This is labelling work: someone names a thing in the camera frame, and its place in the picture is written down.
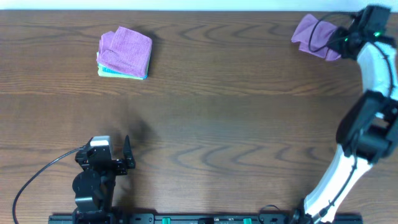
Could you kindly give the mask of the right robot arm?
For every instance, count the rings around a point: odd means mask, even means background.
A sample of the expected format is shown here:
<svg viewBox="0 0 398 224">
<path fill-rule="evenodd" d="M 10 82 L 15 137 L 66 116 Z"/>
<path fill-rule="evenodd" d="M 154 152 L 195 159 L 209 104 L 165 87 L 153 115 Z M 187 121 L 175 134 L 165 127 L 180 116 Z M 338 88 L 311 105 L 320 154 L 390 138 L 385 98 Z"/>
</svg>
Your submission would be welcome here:
<svg viewBox="0 0 398 224">
<path fill-rule="evenodd" d="M 337 209 L 355 183 L 397 146 L 395 40 L 380 29 L 339 27 L 326 45 L 357 61 L 364 93 L 338 126 L 330 166 L 287 223 L 337 222 Z"/>
</svg>

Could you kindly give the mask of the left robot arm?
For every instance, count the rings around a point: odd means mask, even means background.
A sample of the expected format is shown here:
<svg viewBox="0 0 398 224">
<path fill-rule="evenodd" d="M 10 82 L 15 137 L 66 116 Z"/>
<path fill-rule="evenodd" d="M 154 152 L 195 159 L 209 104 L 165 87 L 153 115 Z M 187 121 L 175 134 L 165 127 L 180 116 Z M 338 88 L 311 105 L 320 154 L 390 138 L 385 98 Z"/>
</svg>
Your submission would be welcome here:
<svg viewBox="0 0 398 224">
<path fill-rule="evenodd" d="M 83 169 L 73 180 L 72 189 L 80 220 L 105 219 L 113 213 L 116 177 L 126 175 L 124 159 L 113 159 L 110 146 L 87 145 L 75 155 Z"/>
</svg>

